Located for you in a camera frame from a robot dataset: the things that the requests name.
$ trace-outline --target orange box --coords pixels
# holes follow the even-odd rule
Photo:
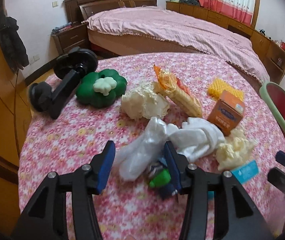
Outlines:
[[[228,136],[243,118],[244,110],[244,102],[224,90],[207,121],[216,125],[225,136]]]

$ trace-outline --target table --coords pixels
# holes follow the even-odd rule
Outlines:
[[[189,53],[151,53],[100,60],[98,69],[112,68],[128,80],[127,89],[141,81],[155,81],[153,64],[170,69],[182,78],[192,93],[203,104],[207,118],[215,101],[207,95],[207,87],[219,77],[245,93],[244,118],[239,125],[248,138],[255,138],[258,146],[253,155],[260,168],[258,176],[244,185],[259,208],[271,230],[285,220],[285,202],[282,193],[267,182],[270,168],[278,150],[285,151],[284,136],[268,109],[254,89],[240,74],[218,57]],[[60,80],[52,75],[47,82],[56,87]],[[187,115],[171,104],[165,116],[166,123],[181,126]],[[41,181],[50,171],[65,174],[89,163],[100,153],[107,140],[113,140],[116,149],[127,145],[144,130],[148,120],[130,120],[121,112],[120,99],[106,109],[82,106],[73,96],[57,120],[45,114],[36,114],[29,127],[20,156],[19,204],[22,211]],[[197,165],[205,171],[217,171],[213,155],[202,158]],[[94,197],[101,233],[106,240],[178,239],[185,206],[175,198],[162,201],[148,188],[143,178],[123,182],[113,170],[102,195]],[[213,231],[213,203],[209,203],[208,239]],[[67,223],[69,239],[75,239],[71,197],[67,195]]]

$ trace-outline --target yellow sponge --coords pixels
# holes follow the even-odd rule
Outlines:
[[[216,99],[220,98],[221,93],[227,90],[229,93],[233,94],[235,97],[244,101],[244,92],[238,89],[234,89],[231,85],[227,84],[224,80],[219,78],[214,79],[214,81],[208,87],[208,94]]]

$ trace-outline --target cracker package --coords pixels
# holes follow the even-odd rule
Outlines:
[[[173,73],[154,65],[159,85],[166,95],[190,117],[202,117],[201,103]]]

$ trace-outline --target green object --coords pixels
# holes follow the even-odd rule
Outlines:
[[[150,187],[162,187],[167,185],[171,180],[168,169],[163,169],[159,174],[154,177],[150,183]]]
[[[117,86],[109,91],[109,95],[104,96],[102,93],[95,92],[93,84],[99,78],[112,77]],[[114,69],[104,69],[100,72],[91,72],[86,75],[76,91],[77,99],[84,105],[92,105],[95,108],[103,108],[111,106],[116,98],[123,95],[126,92],[127,80],[120,76]]]
[[[282,93],[285,94],[285,91],[276,83],[274,82],[265,82],[262,87],[259,90],[259,94],[260,97],[262,98],[262,100],[265,101],[265,103],[268,105],[270,111],[272,112],[273,116],[275,117],[276,121],[278,122],[279,126],[281,127],[281,129],[283,130],[283,132],[285,133],[285,119],[282,117],[281,113],[279,112],[278,108],[276,107],[276,105],[274,104],[273,100],[271,99],[270,95],[268,94],[267,91],[267,86],[268,85],[274,85],[276,86],[278,89],[280,89],[282,91]]]

